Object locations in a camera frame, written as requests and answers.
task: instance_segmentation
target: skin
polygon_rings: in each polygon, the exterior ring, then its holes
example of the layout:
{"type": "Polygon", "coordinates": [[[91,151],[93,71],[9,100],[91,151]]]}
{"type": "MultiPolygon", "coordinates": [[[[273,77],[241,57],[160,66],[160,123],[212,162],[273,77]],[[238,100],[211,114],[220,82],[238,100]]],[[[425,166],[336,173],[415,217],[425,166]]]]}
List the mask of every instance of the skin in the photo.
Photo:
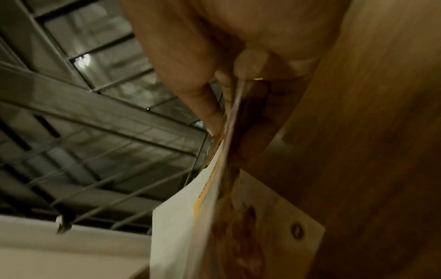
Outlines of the skin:
{"type": "Polygon", "coordinates": [[[223,118],[209,80],[221,83],[227,113],[237,78],[249,80],[246,117],[235,130],[235,154],[245,160],[261,152],[290,116],[335,42],[349,2],[121,0],[163,84],[212,136],[221,133],[223,118]]]}

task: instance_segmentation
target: bright light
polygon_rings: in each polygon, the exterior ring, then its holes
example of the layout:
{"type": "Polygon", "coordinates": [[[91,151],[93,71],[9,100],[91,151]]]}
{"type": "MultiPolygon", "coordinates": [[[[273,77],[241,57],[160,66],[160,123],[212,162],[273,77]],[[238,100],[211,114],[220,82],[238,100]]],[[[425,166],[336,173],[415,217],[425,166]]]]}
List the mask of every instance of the bright light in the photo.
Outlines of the bright light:
{"type": "Polygon", "coordinates": [[[84,54],[83,56],[78,57],[76,62],[78,67],[84,69],[90,64],[90,55],[84,54]]]}

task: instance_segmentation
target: wooden table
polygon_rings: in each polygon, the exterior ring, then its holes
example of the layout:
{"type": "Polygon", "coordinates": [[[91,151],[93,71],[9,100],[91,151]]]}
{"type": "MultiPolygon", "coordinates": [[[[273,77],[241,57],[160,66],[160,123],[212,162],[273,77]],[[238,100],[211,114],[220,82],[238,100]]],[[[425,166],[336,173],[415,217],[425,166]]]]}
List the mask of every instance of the wooden table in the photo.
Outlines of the wooden table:
{"type": "Polygon", "coordinates": [[[326,227],[311,278],[441,278],[441,1],[355,0],[246,170],[326,227]]]}

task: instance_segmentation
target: wire rack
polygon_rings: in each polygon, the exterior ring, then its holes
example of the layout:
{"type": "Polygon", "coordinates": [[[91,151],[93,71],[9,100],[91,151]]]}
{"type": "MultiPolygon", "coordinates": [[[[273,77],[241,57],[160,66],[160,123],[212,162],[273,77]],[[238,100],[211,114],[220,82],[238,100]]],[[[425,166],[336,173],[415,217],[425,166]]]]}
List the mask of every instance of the wire rack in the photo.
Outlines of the wire rack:
{"type": "Polygon", "coordinates": [[[210,140],[203,124],[185,108],[185,117],[164,113],[170,110],[162,108],[178,102],[169,93],[147,106],[121,97],[122,86],[154,73],[148,63],[109,82],[82,70],[88,57],[134,40],[132,32],[80,52],[67,51],[56,40],[51,23],[96,2],[77,0],[35,12],[28,2],[16,0],[80,85],[37,73],[0,37],[11,61],[0,62],[2,76],[11,80],[11,87],[6,82],[2,89],[14,90],[16,84],[45,88],[40,95],[34,93],[32,101],[25,95],[0,98],[0,212],[44,220],[60,216],[60,232],[81,224],[147,233],[152,210],[194,178],[210,140]],[[45,95],[60,86],[71,94],[45,95]],[[152,126],[151,117],[167,125],[152,126]],[[179,129],[195,136],[183,136],[179,129]]]}

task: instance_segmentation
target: wooden surface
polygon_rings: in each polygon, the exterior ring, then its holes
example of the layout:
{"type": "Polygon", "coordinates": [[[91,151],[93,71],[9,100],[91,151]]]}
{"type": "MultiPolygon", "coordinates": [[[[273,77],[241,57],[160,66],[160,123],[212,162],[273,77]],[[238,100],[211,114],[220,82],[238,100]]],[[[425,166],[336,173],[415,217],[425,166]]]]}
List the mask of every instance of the wooden surface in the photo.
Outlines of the wooden surface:
{"type": "Polygon", "coordinates": [[[441,1],[356,0],[246,170],[326,228],[310,278],[441,278],[441,1]]]}

